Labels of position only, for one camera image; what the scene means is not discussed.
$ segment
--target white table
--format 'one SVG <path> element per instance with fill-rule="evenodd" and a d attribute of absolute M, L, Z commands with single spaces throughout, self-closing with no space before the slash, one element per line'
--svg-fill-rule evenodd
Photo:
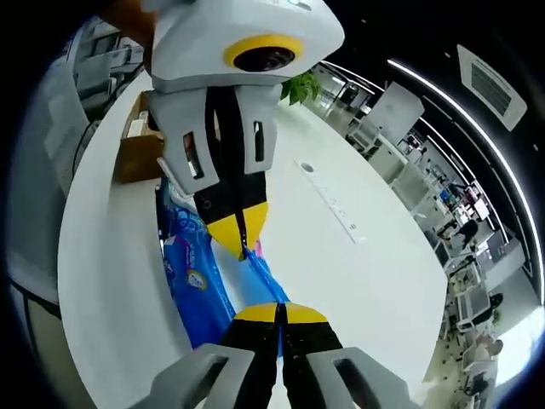
<path fill-rule="evenodd" d="M 154 181 L 112 185 L 119 136 L 140 75 L 83 155 L 60 231 L 59 299 L 76 368 L 99 409 L 130 406 L 189 351 L 157 240 Z M 295 302 L 325 314 L 415 388 L 439 334 L 446 277 L 410 214 L 368 163 L 305 107 L 281 104 L 261 235 L 272 273 Z M 365 240 L 355 244 L 294 160 L 311 164 Z M 281 372 L 269 407 L 289 407 Z"/>

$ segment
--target camera lens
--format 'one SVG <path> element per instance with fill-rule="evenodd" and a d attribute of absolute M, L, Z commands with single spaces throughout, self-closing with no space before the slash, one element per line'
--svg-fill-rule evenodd
<path fill-rule="evenodd" d="M 244 51 L 233 64 L 247 72 L 267 72 L 287 66 L 294 59 L 295 54 L 283 47 L 260 47 Z"/>

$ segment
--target air vent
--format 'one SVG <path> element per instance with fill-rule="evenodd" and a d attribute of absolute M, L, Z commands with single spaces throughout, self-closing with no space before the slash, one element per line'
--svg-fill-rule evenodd
<path fill-rule="evenodd" d="M 508 129 L 525 114 L 527 105 L 519 93 L 477 55 L 461 45 L 458 48 L 462 84 L 471 90 Z"/>

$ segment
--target ceiling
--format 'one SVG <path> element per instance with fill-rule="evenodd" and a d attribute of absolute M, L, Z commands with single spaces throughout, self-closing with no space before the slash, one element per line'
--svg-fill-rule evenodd
<path fill-rule="evenodd" d="M 423 117 L 468 163 L 502 222 L 521 241 L 527 238 L 529 267 L 535 272 L 531 281 L 539 294 L 538 272 L 541 268 L 535 235 L 524 203 L 505 166 L 483 136 L 443 98 L 387 63 L 392 59 L 417 72 L 476 119 L 516 175 L 539 237 L 542 237 L 545 231 L 545 59 L 540 52 L 543 23 L 538 19 L 539 13 L 532 13 L 528 8 L 516 10 L 513 5 L 501 11 L 484 2 L 479 5 L 456 2 L 451 6 L 445 2 L 429 6 L 418 1 L 404 5 L 385 1 L 325 2 L 342 23 L 346 34 L 342 47 L 327 60 L 383 88 L 385 83 L 395 81 L 432 102 L 424 100 Z M 492 66 L 525 100 L 528 110 L 511 132 L 462 85 L 458 44 Z M 430 129 L 420 121 L 416 127 L 423 135 L 430 134 Z M 445 144 L 443 148 L 450 151 Z"/>

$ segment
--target power strip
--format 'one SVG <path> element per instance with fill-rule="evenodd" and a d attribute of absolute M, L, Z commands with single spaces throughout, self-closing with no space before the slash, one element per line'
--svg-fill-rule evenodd
<path fill-rule="evenodd" d="M 341 223 L 345 231 L 350 236 L 350 239 L 352 239 L 352 241 L 356 244 L 361 243 L 365 239 L 364 235 L 359 231 L 356 223 L 352 222 L 348 217 L 347 213 L 341 208 L 338 200 L 333 197 L 333 195 L 329 192 L 328 188 L 322 182 L 320 182 L 316 170 L 309 163 L 298 162 L 296 160 L 294 160 L 294 162 L 297 164 L 299 169 L 301 169 L 307 179 L 312 183 L 316 191 L 319 193 L 319 195 L 322 197 L 322 199 L 325 201 L 331 211 L 333 211 L 333 214 L 336 216 L 337 220 Z"/>

